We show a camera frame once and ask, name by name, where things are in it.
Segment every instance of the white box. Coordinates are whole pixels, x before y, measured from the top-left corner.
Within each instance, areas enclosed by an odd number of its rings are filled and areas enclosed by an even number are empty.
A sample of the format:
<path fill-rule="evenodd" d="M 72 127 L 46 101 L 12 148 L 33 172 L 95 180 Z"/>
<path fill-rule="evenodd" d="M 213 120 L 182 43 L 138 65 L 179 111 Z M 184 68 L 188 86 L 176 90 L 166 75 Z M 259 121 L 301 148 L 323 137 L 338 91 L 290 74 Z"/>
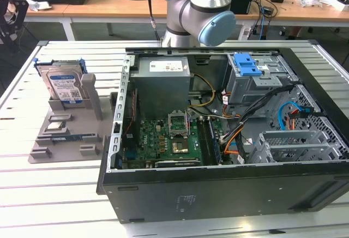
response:
<path fill-rule="evenodd" d="M 332 6 L 339 11 L 349 11 L 349 0 L 337 0 L 332 3 Z"/>

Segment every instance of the hard drive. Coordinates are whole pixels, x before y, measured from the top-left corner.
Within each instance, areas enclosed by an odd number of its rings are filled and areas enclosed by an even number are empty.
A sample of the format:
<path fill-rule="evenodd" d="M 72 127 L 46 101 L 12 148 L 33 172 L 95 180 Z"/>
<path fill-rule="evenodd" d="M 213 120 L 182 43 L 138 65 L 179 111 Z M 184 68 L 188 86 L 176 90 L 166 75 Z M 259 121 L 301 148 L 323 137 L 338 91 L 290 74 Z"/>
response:
<path fill-rule="evenodd" d="M 82 75 L 87 73 L 83 59 L 38 63 L 36 58 L 34 61 L 35 68 L 50 92 L 51 100 L 60 100 L 66 108 L 83 107 L 82 100 L 88 98 L 88 93 L 81 85 Z"/>

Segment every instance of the floor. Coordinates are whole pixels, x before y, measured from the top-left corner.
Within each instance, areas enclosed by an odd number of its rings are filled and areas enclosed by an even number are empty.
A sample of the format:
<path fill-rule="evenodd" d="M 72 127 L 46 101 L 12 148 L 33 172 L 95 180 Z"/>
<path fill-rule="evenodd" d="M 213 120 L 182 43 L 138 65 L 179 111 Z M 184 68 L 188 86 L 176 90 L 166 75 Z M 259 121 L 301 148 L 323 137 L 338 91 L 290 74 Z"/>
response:
<path fill-rule="evenodd" d="M 60 23 L 25 23 L 28 30 L 38 40 L 67 40 Z M 158 32 L 163 36 L 166 30 L 165 24 L 158 24 Z M 153 40 L 154 32 L 150 24 L 131 25 L 129 23 L 113 24 L 114 36 L 109 36 L 105 23 L 75 23 L 74 29 L 78 40 Z M 240 28 L 237 27 L 232 39 L 237 39 Z M 287 36 L 279 35 L 280 27 L 271 27 L 267 34 L 269 40 L 285 39 Z M 0 95 L 5 91 L 25 60 L 35 48 L 37 40 L 25 29 L 18 33 L 17 41 L 21 50 L 11 54 L 0 45 Z M 316 27 L 313 33 L 308 33 L 307 28 L 301 31 L 301 39 L 317 40 L 339 63 L 349 69 L 349 58 L 344 59 L 349 52 L 349 28 L 342 28 L 339 33 L 334 33 L 333 28 Z M 258 39 L 258 35 L 252 35 L 250 39 Z"/>

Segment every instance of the wooden desk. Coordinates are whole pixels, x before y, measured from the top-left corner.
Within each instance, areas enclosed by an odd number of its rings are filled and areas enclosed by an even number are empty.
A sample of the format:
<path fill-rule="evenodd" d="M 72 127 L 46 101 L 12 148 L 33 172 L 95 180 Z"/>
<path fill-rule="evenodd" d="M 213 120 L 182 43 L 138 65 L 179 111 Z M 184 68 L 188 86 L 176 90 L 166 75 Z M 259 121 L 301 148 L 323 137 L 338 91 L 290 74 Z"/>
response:
<path fill-rule="evenodd" d="M 273 7 L 265 1 L 262 1 L 262 5 Z M 273 21 L 349 22 L 349 11 L 337 11 L 326 4 L 322 7 L 302 8 L 296 0 L 284 0 L 283 3 L 275 3 L 275 5 L 279 12 Z M 258 14 L 256 3 L 252 4 L 250 14 Z"/>
<path fill-rule="evenodd" d="M 263 5 L 272 7 L 263 1 Z M 337 11 L 331 6 L 302 8 L 295 0 L 276 3 L 278 15 L 270 25 L 276 26 L 321 26 L 349 27 L 349 11 Z M 166 1 L 153 0 L 153 15 L 157 23 L 166 23 Z M 236 15 L 237 24 L 242 25 L 239 39 L 246 39 L 249 29 L 258 19 L 258 7 L 252 3 L 248 15 Z M 68 40 L 75 40 L 71 27 L 73 22 L 104 22 L 112 34 L 111 23 L 149 23 L 147 1 L 130 0 L 86 0 L 84 5 L 53 5 L 52 10 L 28 11 L 26 21 L 60 22 Z"/>

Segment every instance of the motherboard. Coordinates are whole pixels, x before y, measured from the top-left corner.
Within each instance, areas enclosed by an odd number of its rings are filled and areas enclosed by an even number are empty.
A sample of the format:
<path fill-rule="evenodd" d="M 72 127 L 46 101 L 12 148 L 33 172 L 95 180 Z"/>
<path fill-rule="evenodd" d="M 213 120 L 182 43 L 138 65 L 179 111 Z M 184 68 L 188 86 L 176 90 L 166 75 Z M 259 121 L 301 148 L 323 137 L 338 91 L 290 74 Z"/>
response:
<path fill-rule="evenodd" d="M 169 115 L 168 120 L 142 120 L 139 142 L 135 147 L 126 149 L 124 164 L 128 169 L 202 166 L 211 156 L 218 163 L 217 139 L 221 135 L 223 130 L 219 119 L 201 120 L 187 118 L 186 115 Z M 215 144 L 216 148 L 213 149 L 217 155 L 207 154 L 209 147 Z"/>

